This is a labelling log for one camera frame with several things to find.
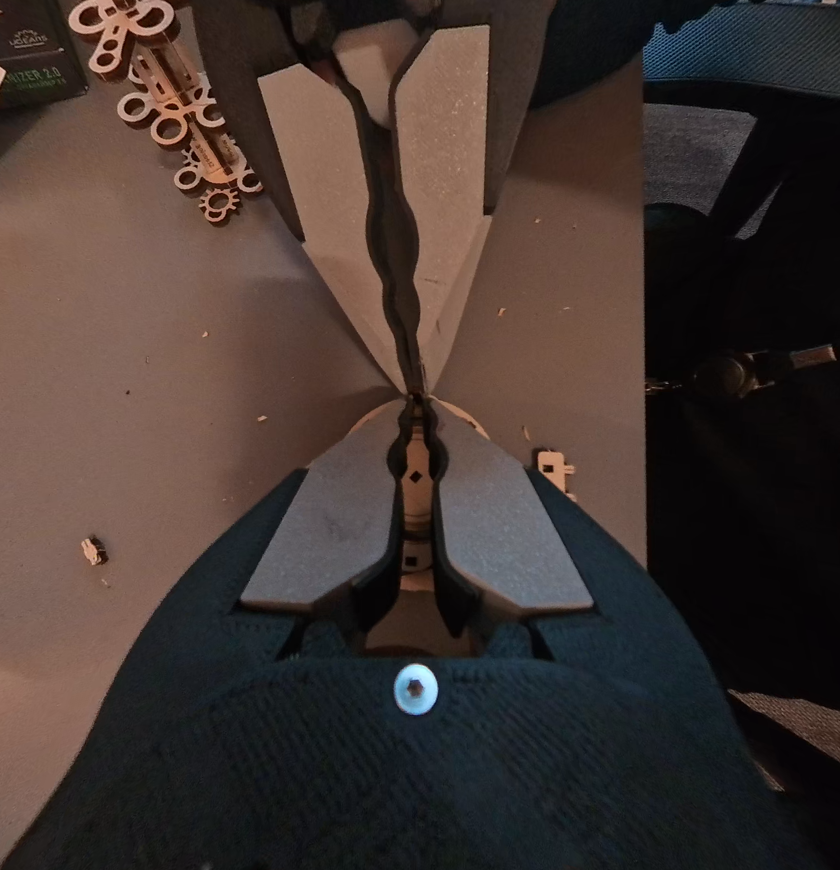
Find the small rectangular wooden piece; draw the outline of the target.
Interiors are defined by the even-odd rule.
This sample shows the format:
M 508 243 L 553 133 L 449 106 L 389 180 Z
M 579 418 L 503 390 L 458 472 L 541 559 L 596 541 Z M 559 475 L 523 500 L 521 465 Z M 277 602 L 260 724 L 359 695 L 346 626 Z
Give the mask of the small rectangular wooden piece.
M 574 465 L 570 464 L 565 455 L 560 451 L 537 450 L 535 452 L 536 469 L 556 489 L 567 496 L 572 502 L 578 500 L 575 493 L 570 489 L 572 477 L 576 473 Z

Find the dark model kit box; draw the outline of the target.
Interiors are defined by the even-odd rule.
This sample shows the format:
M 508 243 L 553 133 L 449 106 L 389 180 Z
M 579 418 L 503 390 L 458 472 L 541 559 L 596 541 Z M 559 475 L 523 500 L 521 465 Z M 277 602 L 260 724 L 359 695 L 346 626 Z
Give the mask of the dark model kit box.
M 0 111 L 56 103 L 88 91 L 57 1 L 0 1 Z

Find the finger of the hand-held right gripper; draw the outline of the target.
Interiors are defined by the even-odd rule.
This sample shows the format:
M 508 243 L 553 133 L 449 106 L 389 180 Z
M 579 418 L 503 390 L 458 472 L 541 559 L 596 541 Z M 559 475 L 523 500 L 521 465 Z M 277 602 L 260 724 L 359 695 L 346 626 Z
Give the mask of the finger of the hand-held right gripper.
M 295 63 L 258 79 L 304 251 L 398 390 L 418 392 L 418 232 L 395 143 L 347 81 Z
M 491 226 L 489 61 L 489 25 L 437 29 L 391 87 L 399 190 L 416 230 L 416 338 L 428 393 L 449 359 Z

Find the wooden model piece with rings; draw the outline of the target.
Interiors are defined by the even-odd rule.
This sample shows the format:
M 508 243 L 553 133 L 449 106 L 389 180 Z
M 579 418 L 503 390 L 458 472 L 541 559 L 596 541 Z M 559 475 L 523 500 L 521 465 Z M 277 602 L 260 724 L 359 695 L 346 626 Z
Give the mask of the wooden model piece with rings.
M 229 133 L 208 75 L 181 36 L 182 2 L 83 1 L 68 25 L 92 45 L 88 69 L 105 81 L 128 81 L 117 103 L 121 121 L 147 128 L 163 150 L 179 152 L 174 184 L 196 194 L 213 226 L 230 222 L 262 183 Z

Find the round wooden ring part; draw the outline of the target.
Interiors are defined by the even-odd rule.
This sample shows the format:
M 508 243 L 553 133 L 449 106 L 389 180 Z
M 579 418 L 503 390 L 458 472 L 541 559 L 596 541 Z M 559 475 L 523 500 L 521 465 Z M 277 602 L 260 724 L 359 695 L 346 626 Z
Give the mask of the round wooden ring part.
M 403 511 L 401 589 L 431 592 L 433 478 L 430 455 L 425 444 L 422 419 L 412 417 L 412 433 L 406 448 L 406 469 L 402 477 Z

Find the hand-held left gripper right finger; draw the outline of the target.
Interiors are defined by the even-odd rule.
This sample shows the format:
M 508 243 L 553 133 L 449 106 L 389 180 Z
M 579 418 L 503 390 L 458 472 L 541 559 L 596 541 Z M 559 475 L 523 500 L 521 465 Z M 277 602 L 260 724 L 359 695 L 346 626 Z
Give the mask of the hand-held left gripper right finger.
M 595 602 L 523 465 L 436 398 L 425 403 L 433 578 L 455 637 L 584 614 Z

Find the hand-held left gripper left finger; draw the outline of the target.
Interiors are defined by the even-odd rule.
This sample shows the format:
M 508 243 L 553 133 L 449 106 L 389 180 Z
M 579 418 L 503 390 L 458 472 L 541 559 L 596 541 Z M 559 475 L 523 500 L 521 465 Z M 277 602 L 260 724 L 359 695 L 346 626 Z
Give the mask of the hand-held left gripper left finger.
M 329 620 L 367 634 L 402 572 L 407 399 L 380 409 L 315 459 L 240 596 L 253 612 Z

